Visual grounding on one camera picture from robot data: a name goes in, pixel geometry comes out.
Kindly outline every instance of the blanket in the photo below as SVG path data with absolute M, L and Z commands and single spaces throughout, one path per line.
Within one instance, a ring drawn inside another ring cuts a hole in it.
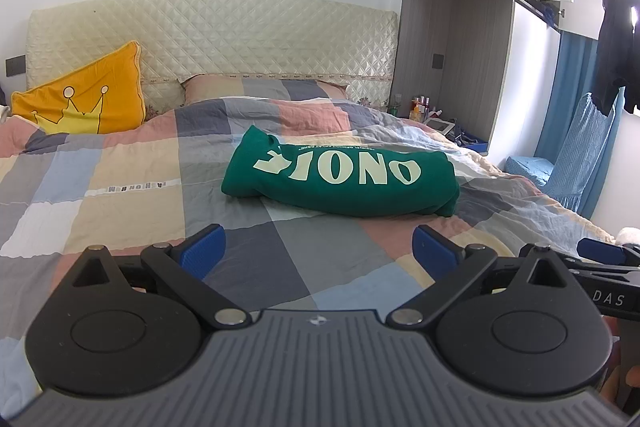
M 252 124 L 286 143 L 444 151 L 460 184 L 455 214 L 361 219 L 226 196 L 226 166 Z M 423 223 L 500 255 L 536 241 L 568 253 L 582 237 L 612 241 L 525 178 L 347 101 L 206 100 L 106 135 L 47 136 L 13 116 L 0 124 L 0 414 L 35 396 L 24 335 L 87 245 L 130 255 L 210 223 L 227 247 L 205 281 L 244 309 L 376 309 L 382 319 L 433 282 L 411 251 Z

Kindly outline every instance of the headboard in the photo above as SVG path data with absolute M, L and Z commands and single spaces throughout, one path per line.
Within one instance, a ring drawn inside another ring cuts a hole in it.
M 136 40 L 146 103 L 184 103 L 199 73 L 324 78 L 352 100 L 388 99 L 398 16 L 325 0 L 89 0 L 31 14 L 27 87 Z

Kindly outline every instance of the black jacket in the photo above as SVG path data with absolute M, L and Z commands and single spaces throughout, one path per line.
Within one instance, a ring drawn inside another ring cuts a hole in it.
M 609 116 L 618 88 L 626 86 L 625 109 L 640 106 L 640 24 L 634 35 L 631 8 L 640 0 L 605 0 L 596 57 L 593 103 Z

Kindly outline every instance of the curtain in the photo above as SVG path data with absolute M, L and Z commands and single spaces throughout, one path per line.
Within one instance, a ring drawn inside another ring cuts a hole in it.
M 545 123 L 536 148 L 536 157 L 546 158 L 551 163 L 556 163 L 574 117 L 578 100 L 582 95 L 590 92 L 593 86 L 597 47 L 598 41 L 594 39 L 562 32 L 556 76 L 551 89 L 549 107 L 546 110 Z M 607 176 L 623 105 L 624 96 L 620 92 L 615 103 L 616 117 L 613 120 L 609 137 L 582 193 L 578 213 L 587 219 L 590 219 L 593 214 Z

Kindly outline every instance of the bed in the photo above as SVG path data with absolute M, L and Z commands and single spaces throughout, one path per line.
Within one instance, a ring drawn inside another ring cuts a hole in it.
M 248 311 L 384 318 L 433 282 L 412 256 L 417 225 L 505 256 L 538 241 L 573 254 L 583 237 L 612 241 L 525 178 L 380 110 L 397 31 L 392 12 L 324 0 L 92 0 L 34 12 L 29 87 L 135 39 L 147 112 L 158 116 L 106 135 L 46 135 L 15 116 L 0 124 L 0 415 L 36 395 L 24 334 L 87 245 L 130 255 L 220 223 L 226 253 L 205 280 Z M 183 83 L 199 73 L 284 78 L 287 96 L 184 105 Z M 300 94 L 310 79 L 347 96 Z M 444 151 L 461 187 L 455 215 L 360 219 L 225 196 L 226 165 L 252 124 L 288 143 Z

